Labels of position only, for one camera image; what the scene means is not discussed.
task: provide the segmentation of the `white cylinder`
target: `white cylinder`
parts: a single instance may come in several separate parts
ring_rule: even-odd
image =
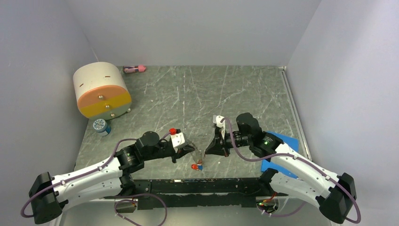
[[[79,111],[90,119],[111,119],[125,113],[132,99],[118,68],[96,62],[79,68],[73,75]]]

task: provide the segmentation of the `white enclosure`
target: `white enclosure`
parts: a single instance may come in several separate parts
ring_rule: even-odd
[[[287,66],[313,160],[355,178],[360,225],[399,225],[398,12],[397,0],[1,1],[0,225],[33,225],[19,211],[36,176],[73,169],[87,119],[72,75],[96,61]]]

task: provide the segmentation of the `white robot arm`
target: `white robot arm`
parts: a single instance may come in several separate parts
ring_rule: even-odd
[[[160,139],[149,131],[133,145],[116,151],[110,158],[84,169],[51,177],[48,172],[40,174],[29,191],[29,201],[21,210],[23,217],[34,217],[36,224],[57,218],[63,210],[107,196],[136,194],[136,186],[130,174],[144,168],[144,161],[171,157],[176,159],[195,151],[179,129],[171,129],[169,141]],[[31,203],[33,215],[24,213]]]
[[[228,122],[229,133],[225,123]],[[215,138],[205,151],[206,154],[229,156],[230,148],[246,161],[268,160],[278,164],[298,176],[297,179],[285,176],[274,169],[267,169],[259,178],[263,189],[269,194],[284,193],[297,197],[317,207],[320,212],[338,224],[348,220],[360,222],[360,211],[356,204],[356,189],[353,178],[343,173],[338,175],[309,161],[291,149],[277,136],[262,131],[258,121],[250,114],[237,117],[239,130],[232,131],[231,123],[223,116],[215,116]],[[241,155],[237,147],[249,146],[259,159],[248,159]],[[357,220],[346,216],[352,205],[358,214]]]

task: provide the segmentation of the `small bottle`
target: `small bottle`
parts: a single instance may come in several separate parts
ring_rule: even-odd
[[[111,132],[110,125],[104,119],[97,119],[93,122],[93,128],[100,136],[107,136]]]
[[[191,142],[190,140],[188,141],[189,145],[194,147],[194,152],[190,152],[192,159],[194,160],[194,162],[198,165],[202,165],[203,164],[203,160],[202,160],[202,153],[200,150],[198,150],[197,146]]]
[[[144,65],[139,66],[123,66],[123,72],[126,74],[144,72],[147,68]]]

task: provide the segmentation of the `marble tabletop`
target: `marble tabletop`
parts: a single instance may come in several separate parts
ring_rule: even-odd
[[[89,120],[75,170],[107,158],[123,138],[147,131],[160,137],[181,129],[200,149],[213,138],[212,116],[235,118],[250,112],[264,131],[299,138],[288,91],[278,67],[272,66],[149,66],[143,73],[122,74],[132,96],[131,112],[109,121],[111,133],[101,137]],[[124,142],[120,148],[132,144]],[[304,155],[303,148],[299,153]],[[247,147],[244,156],[255,158]],[[232,150],[228,158],[207,155],[203,171],[191,169],[190,155],[173,164],[170,158],[145,162],[134,179],[250,178],[261,175],[260,162],[247,162]]]

